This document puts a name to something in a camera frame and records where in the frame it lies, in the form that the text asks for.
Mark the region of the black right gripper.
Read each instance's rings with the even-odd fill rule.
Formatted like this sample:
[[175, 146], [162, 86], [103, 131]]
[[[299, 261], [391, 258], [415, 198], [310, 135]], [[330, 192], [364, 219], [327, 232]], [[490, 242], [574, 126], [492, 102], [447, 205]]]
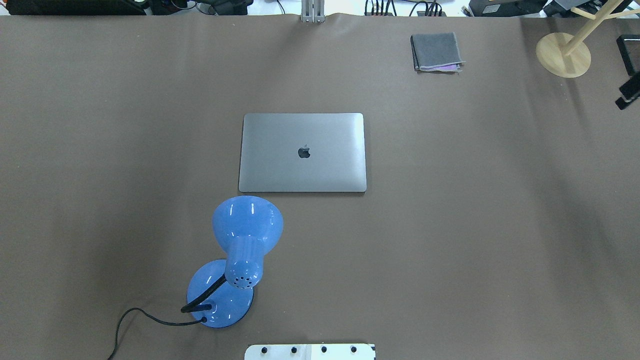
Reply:
[[636, 72], [624, 84], [619, 87], [621, 96], [615, 100], [618, 109], [624, 110], [635, 100], [640, 94], [640, 73]]

